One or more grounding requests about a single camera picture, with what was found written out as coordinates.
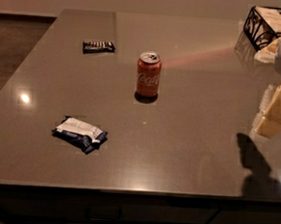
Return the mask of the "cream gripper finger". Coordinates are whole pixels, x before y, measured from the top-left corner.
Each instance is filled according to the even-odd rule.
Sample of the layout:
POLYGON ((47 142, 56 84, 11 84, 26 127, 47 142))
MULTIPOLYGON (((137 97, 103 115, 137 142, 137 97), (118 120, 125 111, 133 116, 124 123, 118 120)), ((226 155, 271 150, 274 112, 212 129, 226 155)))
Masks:
POLYGON ((266 113, 256 114, 254 132, 260 136, 274 137, 281 131, 281 85, 276 87, 266 113))
POLYGON ((260 102, 260 109, 259 111, 261 113, 266 113, 266 110, 269 107, 269 104, 271 102, 272 96, 274 96, 274 93, 276 91, 276 86, 275 85, 268 85, 267 89, 264 92, 264 95, 261 99, 260 102))

